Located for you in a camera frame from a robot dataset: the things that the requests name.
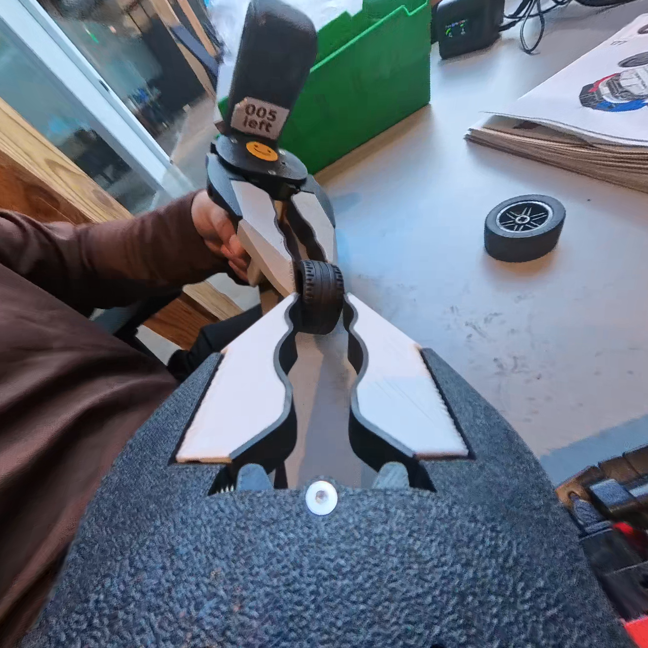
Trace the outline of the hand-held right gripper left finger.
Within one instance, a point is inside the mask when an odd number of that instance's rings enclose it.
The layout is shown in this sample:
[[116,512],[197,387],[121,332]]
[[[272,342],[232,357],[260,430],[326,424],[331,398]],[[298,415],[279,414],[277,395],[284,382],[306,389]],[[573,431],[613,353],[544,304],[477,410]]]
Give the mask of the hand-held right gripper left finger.
[[297,441],[294,389],[301,300],[292,293],[225,347],[182,438],[176,463],[277,468]]

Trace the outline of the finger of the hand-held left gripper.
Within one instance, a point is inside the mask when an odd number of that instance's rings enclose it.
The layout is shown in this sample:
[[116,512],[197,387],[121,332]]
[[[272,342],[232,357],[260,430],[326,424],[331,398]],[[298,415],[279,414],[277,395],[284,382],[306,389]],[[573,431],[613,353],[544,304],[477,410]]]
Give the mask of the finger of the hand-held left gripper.
[[270,195],[251,183],[232,181],[242,214],[237,236],[250,257],[247,276],[252,286],[267,280],[283,297],[297,291],[294,258],[280,230]]
[[298,192],[283,202],[288,251],[295,263],[336,263],[336,228],[327,207],[314,192]]

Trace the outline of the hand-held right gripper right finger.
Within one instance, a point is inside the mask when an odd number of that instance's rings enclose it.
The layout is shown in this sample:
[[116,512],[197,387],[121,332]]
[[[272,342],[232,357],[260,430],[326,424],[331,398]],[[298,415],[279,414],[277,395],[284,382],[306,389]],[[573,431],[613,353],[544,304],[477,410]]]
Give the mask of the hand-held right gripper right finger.
[[352,293],[345,294],[347,358],[356,373],[349,436],[366,463],[468,458],[469,449],[423,348]]

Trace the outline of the black toy car wheel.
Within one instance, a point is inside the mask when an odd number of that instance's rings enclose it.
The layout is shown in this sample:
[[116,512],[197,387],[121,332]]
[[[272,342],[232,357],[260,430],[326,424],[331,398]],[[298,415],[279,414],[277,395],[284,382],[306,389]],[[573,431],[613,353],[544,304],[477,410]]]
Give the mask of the black toy car wheel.
[[338,324],[344,306],[344,276],[336,264],[302,260],[297,265],[301,298],[300,331],[327,335]]
[[505,263],[535,261],[555,248],[565,218],[565,207],[553,197],[525,194],[508,198],[485,218],[485,251]]

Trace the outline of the toy brick car chassis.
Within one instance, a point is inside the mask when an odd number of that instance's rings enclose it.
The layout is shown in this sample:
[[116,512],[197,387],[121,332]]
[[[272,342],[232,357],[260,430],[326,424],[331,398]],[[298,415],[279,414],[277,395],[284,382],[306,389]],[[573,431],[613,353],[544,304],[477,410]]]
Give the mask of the toy brick car chassis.
[[556,495],[637,647],[647,646],[647,445],[588,466]]

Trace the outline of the person's left hand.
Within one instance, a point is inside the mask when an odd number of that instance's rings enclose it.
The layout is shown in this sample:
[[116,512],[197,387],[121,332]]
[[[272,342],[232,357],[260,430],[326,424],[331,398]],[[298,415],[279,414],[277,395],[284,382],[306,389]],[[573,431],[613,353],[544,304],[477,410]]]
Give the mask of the person's left hand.
[[206,247],[221,261],[227,263],[234,276],[249,284],[250,256],[237,236],[226,210],[215,204],[207,190],[196,193],[191,206],[195,229]]

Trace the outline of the person in brown shirt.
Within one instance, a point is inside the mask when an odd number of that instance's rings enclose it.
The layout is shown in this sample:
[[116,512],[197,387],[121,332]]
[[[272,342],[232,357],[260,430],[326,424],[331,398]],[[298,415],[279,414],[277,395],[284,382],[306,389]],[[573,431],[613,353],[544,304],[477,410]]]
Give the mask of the person in brown shirt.
[[233,318],[202,327],[190,349],[178,350],[172,354],[166,364],[168,372],[177,382],[183,382],[210,355],[222,352],[262,317],[262,306],[257,304]]

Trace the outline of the green plastic bin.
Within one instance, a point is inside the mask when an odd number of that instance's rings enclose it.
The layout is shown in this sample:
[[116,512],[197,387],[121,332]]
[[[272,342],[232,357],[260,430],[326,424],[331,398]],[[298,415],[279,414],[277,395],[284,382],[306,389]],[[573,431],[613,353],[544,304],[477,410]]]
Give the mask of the green plastic bin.
[[431,18],[429,1],[363,1],[321,28],[312,21],[316,59],[281,147],[314,176],[427,106]]

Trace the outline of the person's brown shirt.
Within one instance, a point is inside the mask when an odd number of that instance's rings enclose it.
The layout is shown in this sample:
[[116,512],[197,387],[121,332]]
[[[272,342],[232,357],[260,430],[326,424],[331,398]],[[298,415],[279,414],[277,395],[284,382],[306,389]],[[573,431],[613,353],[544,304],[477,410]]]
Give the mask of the person's brown shirt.
[[176,382],[87,318],[221,271],[164,274],[1,261],[1,646],[36,620],[85,508],[125,443]]

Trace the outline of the glass partition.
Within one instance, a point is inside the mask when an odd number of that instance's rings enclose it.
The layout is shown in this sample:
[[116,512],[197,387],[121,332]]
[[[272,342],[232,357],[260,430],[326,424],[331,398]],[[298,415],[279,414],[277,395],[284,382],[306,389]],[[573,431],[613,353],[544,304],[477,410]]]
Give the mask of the glass partition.
[[199,1],[2,1],[1,99],[132,214],[206,186]]

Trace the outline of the black power adapter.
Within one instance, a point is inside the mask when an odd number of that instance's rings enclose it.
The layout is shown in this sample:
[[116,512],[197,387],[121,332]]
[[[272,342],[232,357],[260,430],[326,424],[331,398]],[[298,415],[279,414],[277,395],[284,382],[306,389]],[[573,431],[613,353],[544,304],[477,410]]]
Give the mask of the black power adapter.
[[440,1],[435,8],[439,55],[448,60],[480,51],[500,36],[505,1]]

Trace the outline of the open instruction book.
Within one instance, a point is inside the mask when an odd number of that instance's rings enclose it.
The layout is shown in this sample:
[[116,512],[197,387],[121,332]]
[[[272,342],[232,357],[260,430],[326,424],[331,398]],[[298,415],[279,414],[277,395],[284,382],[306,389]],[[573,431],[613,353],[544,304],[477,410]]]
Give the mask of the open instruction book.
[[647,14],[486,112],[465,139],[647,193]]

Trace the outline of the wooden frame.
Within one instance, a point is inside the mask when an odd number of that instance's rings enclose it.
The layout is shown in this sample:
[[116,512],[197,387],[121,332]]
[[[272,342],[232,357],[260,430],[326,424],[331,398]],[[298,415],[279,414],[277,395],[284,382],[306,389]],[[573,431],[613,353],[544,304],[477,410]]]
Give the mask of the wooden frame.
[[[117,200],[1,100],[1,208],[40,222],[73,224],[133,218]],[[181,293],[115,309],[97,323],[126,339],[144,325],[188,349],[200,328],[239,315],[242,309],[208,282]]]

